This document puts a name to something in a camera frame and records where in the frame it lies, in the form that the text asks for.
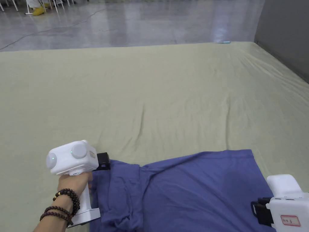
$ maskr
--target red-bordered label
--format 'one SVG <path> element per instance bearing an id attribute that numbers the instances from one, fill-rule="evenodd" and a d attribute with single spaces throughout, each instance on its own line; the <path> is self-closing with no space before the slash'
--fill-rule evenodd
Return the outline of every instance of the red-bordered label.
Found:
<path id="1" fill-rule="evenodd" d="M 300 222 L 297 216 L 281 215 L 282 223 L 286 226 L 299 226 Z"/>

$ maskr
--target polished gray floor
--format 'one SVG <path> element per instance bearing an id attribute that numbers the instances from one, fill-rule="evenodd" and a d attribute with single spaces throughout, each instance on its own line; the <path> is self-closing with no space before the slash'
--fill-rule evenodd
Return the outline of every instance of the polished gray floor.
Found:
<path id="1" fill-rule="evenodd" d="M 0 12 L 0 51 L 253 41 L 264 0 L 87 3 Z"/>

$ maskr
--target beaded bracelet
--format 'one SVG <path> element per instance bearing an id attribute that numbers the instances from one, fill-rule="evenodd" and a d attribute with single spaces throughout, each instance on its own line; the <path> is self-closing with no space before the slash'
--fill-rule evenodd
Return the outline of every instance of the beaded bracelet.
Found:
<path id="1" fill-rule="evenodd" d="M 71 200 L 73 201 L 73 211 L 71 215 L 72 217 L 76 215 L 77 211 L 80 209 L 80 202 L 76 193 L 72 189 L 64 188 L 55 194 L 53 201 L 55 201 L 60 195 L 68 195 L 71 198 Z"/>
<path id="2" fill-rule="evenodd" d="M 62 219 L 66 220 L 66 221 L 68 222 L 67 225 L 66 225 L 67 227 L 68 227 L 69 225 L 73 225 L 73 222 L 71 221 L 71 219 L 69 219 L 68 217 L 66 217 L 66 216 L 64 216 L 64 215 L 62 215 L 62 214 L 60 214 L 60 213 L 56 213 L 56 212 L 46 212 L 46 213 L 43 213 L 43 214 L 41 215 L 40 221 L 41 221 L 45 216 L 56 216 L 56 217 L 62 218 Z"/>
<path id="3" fill-rule="evenodd" d="M 72 215 L 69 211 L 67 211 L 66 209 L 62 208 L 62 207 L 59 207 L 59 206 L 50 206 L 50 207 L 47 207 L 44 211 L 44 213 L 46 213 L 47 211 L 51 210 L 51 209 L 56 209 L 56 210 L 59 210 L 63 213 L 65 213 L 66 215 L 68 215 L 68 218 L 72 218 Z"/>

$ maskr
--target blue cloth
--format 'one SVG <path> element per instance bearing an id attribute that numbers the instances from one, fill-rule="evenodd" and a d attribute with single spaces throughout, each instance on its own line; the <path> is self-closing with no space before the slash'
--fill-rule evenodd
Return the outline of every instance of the blue cloth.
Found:
<path id="1" fill-rule="evenodd" d="M 201 152 L 140 167 L 111 160 L 93 173 L 90 232 L 275 232 L 250 202 L 272 197 L 251 150 Z"/>

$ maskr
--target wrist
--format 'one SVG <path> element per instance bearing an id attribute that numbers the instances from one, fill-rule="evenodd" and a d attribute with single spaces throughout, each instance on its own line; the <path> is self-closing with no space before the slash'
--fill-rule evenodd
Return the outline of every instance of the wrist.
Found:
<path id="1" fill-rule="evenodd" d="M 69 211 L 70 213 L 72 213 L 72 211 L 73 211 L 73 201 L 71 200 L 71 198 L 68 195 L 58 196 L 55 199 L 55 201 L 52 203 L 52 206 L 62 207 L 64 209 L 66 209 L 67 211 Z"/>

